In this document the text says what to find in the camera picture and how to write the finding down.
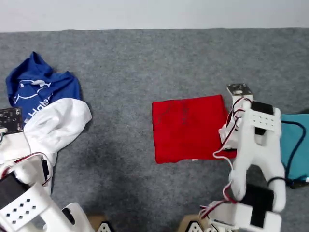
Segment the white cloth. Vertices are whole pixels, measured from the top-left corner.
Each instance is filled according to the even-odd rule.
[[[45,153],[54,166],[57,152],[73,142],[91,118],[84,101],[62,98],[51,103],[37,112],[24,127],[31,153]]]

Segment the folded red shirt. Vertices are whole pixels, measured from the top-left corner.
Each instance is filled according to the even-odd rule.
[[[221,146],[218,130],[227,111],[221,95],[168,100],[152,104],[155,160],[157,163],[183,159],[212,160]],[[234,158],[235,151],[220,155]]]

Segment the white plastic bracket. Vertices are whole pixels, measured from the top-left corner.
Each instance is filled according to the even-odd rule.
[[[112,232],[112,231],[108,223],[102,222],[97,232]]]

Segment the gray carpet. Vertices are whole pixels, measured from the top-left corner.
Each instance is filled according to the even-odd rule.
[[[59,153],[53,198],[106,213],[118,232],[173,232],[185,214],[221,199],[224,161],[157,165],[151,103],[223,94],[246,82],[284,113],[308,108],[309,29],[110,30],[0,34],[4,79],[37,51],[79,78],[93,120]],[[262,184],[250,169],[249,182]],[[283,232],[309,227],[309,188],[287,189]]]

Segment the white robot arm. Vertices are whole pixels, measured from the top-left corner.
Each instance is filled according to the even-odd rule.
[[[232,91],[231,86],[237,87],[236,90]],[[281,112],[271,105],[252,101],[251,91],[244,84],[230,87],[233,109],[229,123],[219,130],[219,134],[222,141],[229,140],[223,149],[237,148],[229,176],[237,202],[213,202],[204,212],[209,224],[222,231],[242,228],[252,232],[280,232],[279,212],[286,201],[280,151]],[[261,168],[269,189],[246,184],[251,165]]]
[[[94,232],[78,203],[59,209],[42,184],[43,157],[34,155],[4,171],[0,180],[0,225],[7,232]],[[31,222],[41,217],[43,230]]]

